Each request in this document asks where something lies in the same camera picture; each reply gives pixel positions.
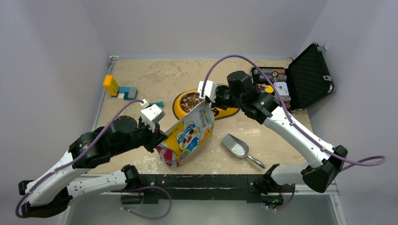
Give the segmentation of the metal food scoop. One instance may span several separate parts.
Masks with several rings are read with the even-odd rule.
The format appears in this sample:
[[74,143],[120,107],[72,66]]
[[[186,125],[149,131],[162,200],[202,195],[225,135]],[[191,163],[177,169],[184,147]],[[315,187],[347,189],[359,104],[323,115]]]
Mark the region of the metal food scoop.
[[250,152],[249,146],[241,139],[239,139],[231,134],[226,134],[222,139],[222,143],[236,157],[238,157],[238,158],[246,157],[246,158],[250,159],[252,162],[254,162],[257,166],[261,167],[262,169],[265,169],[265,165],[261,161],[252,157],[249,154],[249,152]]

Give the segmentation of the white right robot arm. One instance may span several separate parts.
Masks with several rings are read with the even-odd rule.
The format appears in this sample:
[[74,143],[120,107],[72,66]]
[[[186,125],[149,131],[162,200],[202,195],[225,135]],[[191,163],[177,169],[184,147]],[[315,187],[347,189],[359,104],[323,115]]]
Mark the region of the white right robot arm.
[[204,96],[221,109],[239,108],[250,119],[273,130],[295,148],[306,160],[301,165],[273,165],[266,173],[263,184],[270,191],[286,184],[306,184],[318,193],[324,193],[342,171],[348,151],[322,140],[296,120],[274,95],[258,93],[250,76],[244,71],[228,75],[228,85],[207,81]]

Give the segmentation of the white yellow pet food bag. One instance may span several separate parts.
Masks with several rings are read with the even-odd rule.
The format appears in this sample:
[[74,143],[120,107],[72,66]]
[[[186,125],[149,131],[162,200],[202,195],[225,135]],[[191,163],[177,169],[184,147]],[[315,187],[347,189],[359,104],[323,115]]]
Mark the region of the white yellow pet food bag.
[[166,132],[167,139],[156,147],[163,163],[169,168],[179,167],[200,150],[213,133],[214,121],[209,103],[196,105]]

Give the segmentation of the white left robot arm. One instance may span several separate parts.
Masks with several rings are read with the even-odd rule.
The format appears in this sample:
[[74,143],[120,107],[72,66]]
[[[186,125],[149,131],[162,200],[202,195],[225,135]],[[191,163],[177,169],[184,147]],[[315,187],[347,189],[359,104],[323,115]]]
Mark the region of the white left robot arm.
[[141,178],[133,165],[125,165],[116,172],[90,181],[77,181],[77,178],[127,151],[144,147],[154,152],[166,138],[158,123],[150,127],[142,119],[135,120],[130,116],[113,118],[105,126],[82,134],[44,175],[19,183],[22,198],[16,206],[16,216],[49,218],[90,195],[136,191],[141,186]]

